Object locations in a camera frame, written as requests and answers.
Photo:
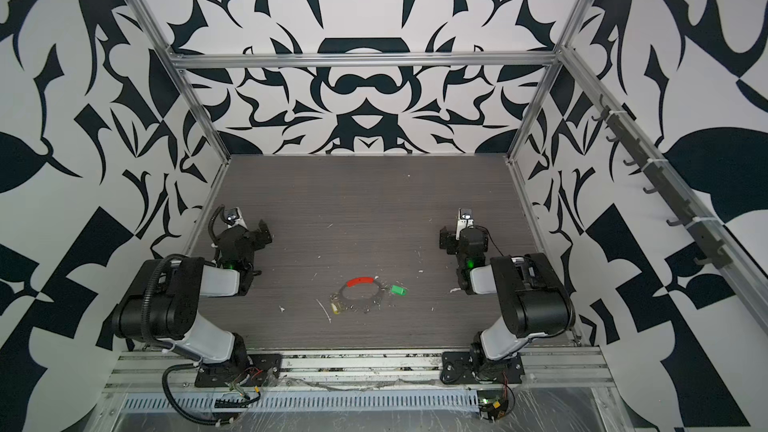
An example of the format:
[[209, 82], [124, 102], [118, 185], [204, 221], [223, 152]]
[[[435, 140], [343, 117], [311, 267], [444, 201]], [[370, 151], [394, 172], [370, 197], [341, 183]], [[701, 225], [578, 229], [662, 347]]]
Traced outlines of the green capped key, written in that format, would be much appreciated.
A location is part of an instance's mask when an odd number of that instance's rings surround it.
[[397, 295], [397, 296], [406, 296], [406, 295], [407, 295], [407, 293], [408, 293], [408, 291], [407, 291], [407, 289], [406, 289], [406, 288], [404, 288], [404, 287], [402, 287], [402, 286], [398, 286], [398, 285], [390, 285], [390, 286], [387, 288], [387, 291], [388, 291], [390, 294], [392, 294], [392, 295]]

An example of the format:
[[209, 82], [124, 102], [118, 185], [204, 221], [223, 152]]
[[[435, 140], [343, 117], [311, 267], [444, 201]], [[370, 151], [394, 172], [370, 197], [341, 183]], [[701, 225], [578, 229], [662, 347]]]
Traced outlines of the large wire keyring red sleeve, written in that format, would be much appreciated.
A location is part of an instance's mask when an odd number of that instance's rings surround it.
[[342, 309], [341, 313], [348, 311], [368, 313], [381, 305], [389, 293], [387, 288], [375, 277], [353, 278], [344, 282], [338, 291], [331, 295], [330, 305], [337, 304]]

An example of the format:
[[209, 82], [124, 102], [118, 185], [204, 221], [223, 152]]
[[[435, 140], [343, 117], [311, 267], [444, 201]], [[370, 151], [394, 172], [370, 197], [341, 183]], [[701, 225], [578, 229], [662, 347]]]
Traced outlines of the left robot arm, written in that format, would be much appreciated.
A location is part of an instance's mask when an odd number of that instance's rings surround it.
[[273, 241], [263, 220], [230, 224], [212, 237], [214, 260], [172, 254], [145, 261], [110, 317], [118, 338], [171, 351], [209, 374], [238, 376], [252, 366], [244, 339], [199, 311], [203, 298], [241, 297], [261, 272], [254, 256]]

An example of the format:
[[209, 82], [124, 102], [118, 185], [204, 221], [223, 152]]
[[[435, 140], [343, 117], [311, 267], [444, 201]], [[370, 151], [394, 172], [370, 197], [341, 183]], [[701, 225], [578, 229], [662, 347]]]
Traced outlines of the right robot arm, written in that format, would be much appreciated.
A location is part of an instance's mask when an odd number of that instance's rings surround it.
[[562, 335], [575, 321], [571, 299], [545, 254], [488, 258], [490, 242], [480, 226], [439, 232], [439, 248], [456, 258], [459, 289], [498, 299], [499, 318], [470, 345], [472, 374], [484, 381], [500, 375], [531, 342]]

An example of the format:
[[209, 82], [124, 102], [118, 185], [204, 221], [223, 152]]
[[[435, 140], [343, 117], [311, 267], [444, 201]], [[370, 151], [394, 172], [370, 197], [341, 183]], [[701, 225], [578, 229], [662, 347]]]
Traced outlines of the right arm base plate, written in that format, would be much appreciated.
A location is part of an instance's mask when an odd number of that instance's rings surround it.
[[521, 384], [525, 370], [519, 357], [489, 361], [474, 352], [443, 352], [440, 381], [445, 385]]

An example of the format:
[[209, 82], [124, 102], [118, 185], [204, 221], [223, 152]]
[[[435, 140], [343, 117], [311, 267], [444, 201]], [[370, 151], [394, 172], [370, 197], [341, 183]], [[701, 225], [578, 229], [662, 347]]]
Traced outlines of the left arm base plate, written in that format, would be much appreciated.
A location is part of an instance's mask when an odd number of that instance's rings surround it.
[[227, 387], [236, 383], [242, 387], [261, 387], [280, 378], [283, 356], [279, 353], [249, 354], [240, 365], [229, 361], [203, 364], [196, 376], [197, 388]]

